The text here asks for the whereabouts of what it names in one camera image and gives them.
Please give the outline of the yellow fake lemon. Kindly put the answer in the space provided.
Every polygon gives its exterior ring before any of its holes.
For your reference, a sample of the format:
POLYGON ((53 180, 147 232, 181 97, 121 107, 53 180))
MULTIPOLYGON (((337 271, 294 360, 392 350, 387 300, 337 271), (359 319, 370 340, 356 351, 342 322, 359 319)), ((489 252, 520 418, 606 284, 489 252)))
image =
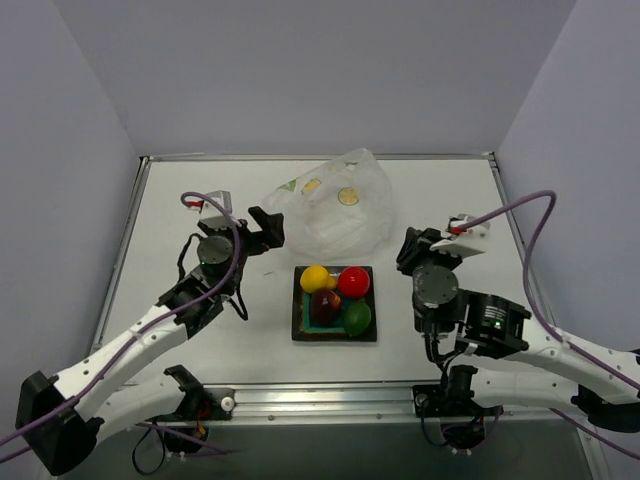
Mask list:
POLYGON ((313 294, 318 290, 334 290, 337 280, 331 276, 329 270, 321 265, 312 265, 304 269, 299 280, 302 290, 313 294))

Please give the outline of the translucent plastic bag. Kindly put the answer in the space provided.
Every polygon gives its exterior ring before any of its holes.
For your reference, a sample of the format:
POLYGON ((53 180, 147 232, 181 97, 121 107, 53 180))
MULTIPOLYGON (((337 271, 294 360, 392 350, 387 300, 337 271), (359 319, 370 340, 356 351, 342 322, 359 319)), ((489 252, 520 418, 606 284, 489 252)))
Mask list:
POLYGON ((372 253, 390 237, 395 219, 391 180, 364 148, 282 184, 263 208, 284 215, 290 251, 323 261, 372 253))

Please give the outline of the green fake fruit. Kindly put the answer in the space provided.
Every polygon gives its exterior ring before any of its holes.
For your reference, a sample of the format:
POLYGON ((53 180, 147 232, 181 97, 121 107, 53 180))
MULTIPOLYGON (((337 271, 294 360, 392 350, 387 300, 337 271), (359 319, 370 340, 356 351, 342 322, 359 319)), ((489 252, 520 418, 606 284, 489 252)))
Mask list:
POLYGON ((369 328, 371 318, 371 309, 365 302, 352 303, 343 312, 343 329, 349 336, 359 336, 369 328))

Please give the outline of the red fake apple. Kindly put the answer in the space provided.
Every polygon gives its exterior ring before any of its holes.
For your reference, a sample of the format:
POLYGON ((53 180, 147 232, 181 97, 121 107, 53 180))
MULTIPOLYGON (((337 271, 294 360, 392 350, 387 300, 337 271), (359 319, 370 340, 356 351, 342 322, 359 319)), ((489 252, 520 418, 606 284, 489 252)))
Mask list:
POLYGON ((337 288, 341 294, 350 299, 363 298, 369 291, 371 279, 368 271, 361 266, 349 266, 339 275, 337 288))

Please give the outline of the dark purple fake fruit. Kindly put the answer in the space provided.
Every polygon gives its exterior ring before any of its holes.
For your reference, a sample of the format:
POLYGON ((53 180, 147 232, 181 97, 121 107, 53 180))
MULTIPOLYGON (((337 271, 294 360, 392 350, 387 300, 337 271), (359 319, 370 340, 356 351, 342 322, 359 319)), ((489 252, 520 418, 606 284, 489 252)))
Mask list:
POLYGON ((328 327, 341 311, 340 296, 330 289, 319 289, 311 295, 309 318, 312 325, 328 327))

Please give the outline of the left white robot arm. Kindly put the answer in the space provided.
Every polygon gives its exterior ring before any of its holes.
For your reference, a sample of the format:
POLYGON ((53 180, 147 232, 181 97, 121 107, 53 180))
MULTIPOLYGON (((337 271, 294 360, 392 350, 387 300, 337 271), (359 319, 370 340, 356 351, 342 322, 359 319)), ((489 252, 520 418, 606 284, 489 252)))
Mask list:
POLYGON ((159 356, 191 340, 226 305, 248 318, 240 285, 246 261, 283 246, 284 216, 254 206, 258 230, 217 202, 198 202, 198 264, 131 327, 54 375, 36 371, 20 387, 15 428, 53 476, 79 466, 103 440, 157 416, 190 419, 209 397, 184 366, 135 387, 127 381, 159 356))

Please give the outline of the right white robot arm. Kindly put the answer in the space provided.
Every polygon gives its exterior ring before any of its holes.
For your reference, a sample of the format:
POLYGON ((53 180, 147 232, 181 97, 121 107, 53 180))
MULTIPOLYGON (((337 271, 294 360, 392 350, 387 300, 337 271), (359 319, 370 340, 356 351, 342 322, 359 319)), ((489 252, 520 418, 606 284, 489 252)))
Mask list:
POLYGON ((428 401, 440 413, 502 406, 554 409, 619 433, 639 430, 639 354, 544 326, 524 306, 460 287, 462 260, 485 231, 408 228, 397 270, 412 279, 414 328, 441 371, 428 401))

